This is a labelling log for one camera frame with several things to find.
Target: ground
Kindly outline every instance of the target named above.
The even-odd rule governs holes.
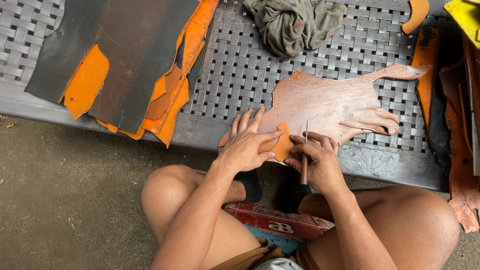
[[[157,249],[140,204],[147,176],[169,164],[207,170],[215,158],[196,149],[1,119],[0,269],[147,269]],[[273,202],[282,170],[278,164],[259,170],[261,203]],[[355,189],[386,185],[346,181]],[[462,232],[444,269],[480,269],[479,250],[480,234]]]

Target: black sock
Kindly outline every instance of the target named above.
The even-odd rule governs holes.
[[[245,187],[245,200],[244,202],[257,203],[262,199],[262,187],[258,180],[257,169],[248,172],[239,172],[233,180],[242,182]]]
[[[299,214],[300,202],[311,193],[309,185],[300,184],[300,174],[295,171],[278,192],[276,205],[286,214]]]

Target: person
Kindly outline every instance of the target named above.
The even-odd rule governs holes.
[[[258,168],[276,155],[258,153],[260,144],[283,134],[283,130],[257,133],[263,112],[262,106],[250,125],[252,110],[235,118],[229,141],[207,172],[169,165],[148,177],[142,206],[159,246],[150,269],[442,268],[459,236],[459,223],[447,202],[412,186],[350,191],[336,157],[338,144],[314,132],[308,134],[314,141],[307,142],[292,135],[296,146],[291,153],[311,157],[308,184],[320,194],[289,188],[280,192],[283,197],[277,201],[285,212],[316,216],[334,222],[335,227],[300,247],[296,256],[284,258],[277,247],[266,247],[222,210],[222,204],[249,196],[235,175]],[[300,171],[299,159],[285,162]]]

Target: brown shorts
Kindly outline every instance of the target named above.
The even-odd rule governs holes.
[[[268,248],[268,240],[259,237],[257,237],[257,240],[261,247],[224,261],[210,270],[252,270],[268,260],[285,257],[282,255],[279,246],[275,245],[270,249]],[[287,258],[296,262],[304,270],[320,270],[306,246],[297,248],[295,257]]]

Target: woven pattern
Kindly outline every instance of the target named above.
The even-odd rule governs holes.
[[[60,25],[65,0],[0,0],[0,81],[26,86],[43,39]]]
[[[181,110],[201,119],[230,123],[237,114],[272,107],[275,85],[296,70],[328,79],[348,79],[393,63],[409,65],[416,35],[405,35],[409,13],[349,5],[341,28],[318,49],[279,57],[263,48],[258,28],[242,1],[223,0],[214,15],[204,72]],[[430,25],[434,17],[426,19]],[[431,153],[416,94],[416,81],[380,79],[374,84],[383,108],[399,116],[393,136],[362,134],[352,140]]]

